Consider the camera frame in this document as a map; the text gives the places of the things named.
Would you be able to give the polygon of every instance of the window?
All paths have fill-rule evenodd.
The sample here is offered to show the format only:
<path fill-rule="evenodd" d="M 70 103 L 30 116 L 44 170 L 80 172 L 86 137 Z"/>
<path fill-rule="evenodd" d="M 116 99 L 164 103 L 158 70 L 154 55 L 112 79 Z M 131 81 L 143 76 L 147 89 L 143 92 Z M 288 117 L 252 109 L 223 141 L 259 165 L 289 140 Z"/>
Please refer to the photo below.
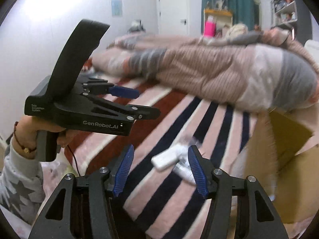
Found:
<path fill-rule="evenodd" d="M 254 23 L 256 25 L 261 26 L 261 1 L 260 0 L 253 0 L 254 1 Z"/>

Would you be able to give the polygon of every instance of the star print sleeve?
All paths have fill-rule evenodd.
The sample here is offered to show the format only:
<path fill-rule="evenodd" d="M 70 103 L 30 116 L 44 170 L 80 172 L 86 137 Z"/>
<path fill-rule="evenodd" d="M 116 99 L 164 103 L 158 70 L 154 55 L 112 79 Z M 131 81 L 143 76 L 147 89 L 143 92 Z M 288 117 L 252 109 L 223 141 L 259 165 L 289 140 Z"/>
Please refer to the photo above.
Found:
<path fill-rule="evenodd" d="M 44 201 L 43 173 L 37 160 L 28 160 L 8 146 L 0 176 L 0 204 L 32 224 Z"/>

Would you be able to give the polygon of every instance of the bracelet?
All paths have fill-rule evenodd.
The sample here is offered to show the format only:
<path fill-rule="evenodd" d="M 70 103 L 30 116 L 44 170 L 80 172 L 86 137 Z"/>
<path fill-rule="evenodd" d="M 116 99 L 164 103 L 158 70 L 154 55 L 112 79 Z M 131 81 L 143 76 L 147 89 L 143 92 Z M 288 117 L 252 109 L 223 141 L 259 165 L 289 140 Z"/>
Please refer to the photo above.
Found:
<path fill-rule="evenodd" d="M 23 150 L 25 153 L 29 154 L 29 153 L 34 152 L 37 148 L 35 148 L 35 149 L 33 149 L 33 150 L 31 150 L 31 149 L 29 149 L 29 148 L 26 148 L 26 147 L 24 147 L 23 145 L 21 145 L 20 142 L 19 142 L 19 140 L 17 139 L 16 129 L 17 129 L 18 123 L 19 123 L 19 122 L 17 121 L 17 122 L 14 124 L 14 129 L 13 129 L 14 138 L 16 139 L 18 145 L 22 148 L 22 150 Z"/>

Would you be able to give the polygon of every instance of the blue rubber tip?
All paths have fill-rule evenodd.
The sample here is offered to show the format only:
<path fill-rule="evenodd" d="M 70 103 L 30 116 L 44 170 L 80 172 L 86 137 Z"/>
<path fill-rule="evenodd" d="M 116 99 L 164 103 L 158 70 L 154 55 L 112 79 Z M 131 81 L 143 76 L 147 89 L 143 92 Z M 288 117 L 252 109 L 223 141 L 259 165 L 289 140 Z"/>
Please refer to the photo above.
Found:
<path fill-rule="evenodd" d="M 200 166 L 199 161 L 192 147 L 189 147 L 188 149 L 188 161 L 194 176 L 194 180 L 197 185 L 197 190 L 206 199 L 208 197 L 206 175 L 202 167 Z"/>
<path fill-rule="evenodd" d="M 124 189 L 127 177 L 129 176 L 129 171 L 133 162 L 134 158 L 134 147 L 130 145 L 127 153 L 119 167 L 119 170 L 115 176 L 115 183 L 113 189 L 113 195 L 118 196 Z"/>
<path fill-rule="evenodd" d="M 109 94 L 116 96 L 116 97 L 122 97 L 122 98 L 128 98 L 128 99 L 136 99 L 140 96 L 140 93 L 138 90 L 126 88 L 122 86 L 113 86 L 108 89 Z"/>

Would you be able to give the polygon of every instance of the person's arm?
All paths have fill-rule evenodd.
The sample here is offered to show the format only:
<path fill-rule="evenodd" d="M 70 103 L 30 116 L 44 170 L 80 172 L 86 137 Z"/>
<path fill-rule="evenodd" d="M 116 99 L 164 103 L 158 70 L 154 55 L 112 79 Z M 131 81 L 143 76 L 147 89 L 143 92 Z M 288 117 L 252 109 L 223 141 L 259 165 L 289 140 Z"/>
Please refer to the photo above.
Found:
<path fill-rule="evenodd" d="M 34 222 L 45 198 L 43 174 L 40 163 L 35 160 L 36 151 L 26 153 L 20 145 L 30 150 L 36 148 L 38 130 L 60 132 L 57 143 L 62 147 L 66 147 L 77 133 L 73 130 L 65 132 L 64 128 L 37 117 L 23 116 L 19 121 L 16 138 L 13 136 L 5 152 L 0 176 L 0 204 L 28 224 Z"/>

